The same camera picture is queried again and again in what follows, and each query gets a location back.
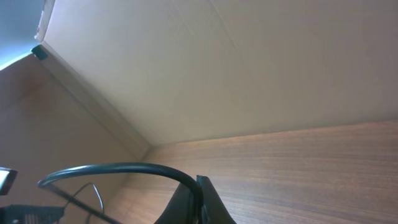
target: wooden panel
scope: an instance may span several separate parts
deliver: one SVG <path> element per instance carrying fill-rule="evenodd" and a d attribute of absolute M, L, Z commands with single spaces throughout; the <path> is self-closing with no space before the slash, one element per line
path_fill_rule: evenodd
<path fill-rule="evenodd" d="M 0 207 L 10 204 L 63 206 L 64 199 L 37 187 L 47 174 L 86 164 L 132 162 L 135 158 L 83 105 L 51 77 L 39 61 L 27 56 L 0 71 L 0 166 L 19 173 Z M 107 203 L 126 175 L 96 175 L 57 182 L 70 192 L 97 185 Z M 77 196 L 99 208 L 93 189 Z M 60 223 L 84 223 L 86 212 L 73 205 Z"/>
<path fill-rule="evenodd" d="M 145 162 L 207 175 L 237 223 L 398 223 L 398 121 L 170 144 Z M 153 223 L 176 187 L 132 175 L 108 211 Z"/>

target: wood grain surface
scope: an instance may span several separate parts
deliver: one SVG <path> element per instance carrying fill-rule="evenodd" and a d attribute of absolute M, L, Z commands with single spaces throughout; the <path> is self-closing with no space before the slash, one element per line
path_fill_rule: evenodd
<path fill-rule="evenodd" d="M 207 175 L 237 223 L 398 223 L 398 121 L 169 144 L 144 161 Z M 153 223 L 177 184 L 132 175 L 108 213 Z"/>

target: light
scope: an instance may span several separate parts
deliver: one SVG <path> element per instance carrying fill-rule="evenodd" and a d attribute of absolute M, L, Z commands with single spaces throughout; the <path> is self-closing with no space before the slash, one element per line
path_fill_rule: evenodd
<path fill-rule="evenodd" d="M 7 176 L 10 172 L 8 170 L 0 170 L 0 189 L 7 180 Z"/>
<path fill-rule="evenodd" d="M 16 61 L 19 61 L 20 59 L 22 59 L 22 58 L 24 58 L 24 57 L 30 55 L 31 53 L 32 53 L 32 52 L 27 52 L 27 53 L 25 53 L 25 54 L 22 54 L 22 55 L 20 55 L 20 56 L 18 56 L 18 57 L 16 57 L 16 58 L 14 58 L 14 59 L 12 59 L 12 60 L 6 62 L 6 63 L 0 65 L 0 71 L 3 70 L 3 69 L 5 69 L 6 67 L 8 67 L 9 65 L 11 65 L 12 63 L 14 63 L 14 62 L 16 62 Z"/>
<path fill-rule="evenodd" d="M 78 169 L 84 169 L 86 167 L 88 167 L 88 166 L 72 167 L 72 168 L 69 168 L 68 170 L 78 170 Z"/>

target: black plastic part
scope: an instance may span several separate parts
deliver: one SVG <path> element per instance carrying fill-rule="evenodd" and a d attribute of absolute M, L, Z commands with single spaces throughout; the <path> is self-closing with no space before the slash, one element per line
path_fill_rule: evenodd
<path fill-rule="evenodd" d="M 203 192 L 203 208 L 201 210 L 202 223 L 235 224 L 235 221 L 232 219 L 231 215 L 229 215 L 210 179 L 205 176 L 197 175 L 197 182 Z"/>
<path fill-rule="evenodd" d="M 178 185 L 173 197 L 155 224 L 197 223 L 198 214 L 193 194 L 183 184 Z"/>
<path fill-rule="evenodd" d="M 30 50 L 39 60 L 44 60 L 48 57 L 42 46 L 39 44 Z"/>
<path fill-rule="evenodd" d="M 10 205 L 0 208 L 0 223 L 53 224 L 63 217 L 63 207 Z"/>

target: black cable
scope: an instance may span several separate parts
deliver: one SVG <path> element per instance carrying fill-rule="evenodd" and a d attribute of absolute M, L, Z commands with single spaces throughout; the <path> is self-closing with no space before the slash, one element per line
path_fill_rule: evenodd
<path fill-rule="evenodd" d="M 84 188 L 86 188 L 86 187 L 89 186 L 89 185 L 92 185 L 92 186 L 93 186 L 93 188 L 94 188 L 94 190 L 95 190 L 95 193 L 97 194 L 97 197 L 98 197 L 98 200 L 99 200 L 99 204 L 100 204 L 100 206 L 101 206 L 102 214 L 105 214 L 104 202 L 103 202 L 102 197 L 101 197 L 100 193 L 98 192 L 98 189 L 97 189 L 97 187 L 95 186 L 94 183 L 89 182 L 89 183 L 83 185 L 82 187 L 79 188 L 79 190 L 77 190 L 77 191 L 72 195 L 72 197 L 75 198 L 76 195 L 78 195 Z M 63 209 L 66 209 L 66 207 L 69 205 L 69 203 L 70 203 L 70 200 L 68 200 L 67 203 L 63 206 Z M 86 224 L 89 224 L 89 223 L 90 223 L 90 217 L 91 217 L 91 213 L 89 213 L 88 216 L 87 216 L 87 218 L 86 218 Z"/>
<path fill-rule="evenodd" d="M 171 167 L 157 165 L 157 164 L 148 164 L 148 163 L 141 163 L 141 162 L 124 162 L 124 163 L 114 163 L 114 164 L 101 164 L 101 165 L 88 165 L 88 166 L 81 166 L 81 167 L 74 167 L 69 169 L 60 170 L 58 172 L 54 172 L 46 176 L 46 178 L 39 181 L 38 186 L 43 189 L 47 189 L 52 191 L 53 193 L 71 200 L 72 203 L 78 205 L 79 207 L 85 209 L 88 212 L 93 213 L 99 218 L 107 218 L 108 222 L 115 222 L 110 217 L 106 215 L 100 214 L 97 211 L 93 210 L 89 206 L 85 205 L 84 203 L 76 200 L 71 199 L 71 196 L 68 195 L 66 192 L 62 191 L 61 189 L 57 188 L 56 186 L 52 185 L 52 182 L 61 179 L 67 179 L 71 177 L 78 177 L 81 175 L 95 175 L 95 174 L 115 174 L 115 173 L 142 173 L 142 174 L 154 174 L 154 175 L 161 175 L 164 177 L 171 178 L 173 180 L 177 180 L 181 182 L 183 185 L 187 186 L 196 201 L 197 205 L 197 212 L 199 223 L 201 223 L 201 208 L 203 206 L 203 192 L 197 182 L 190 177 L 189 175 Z"/>

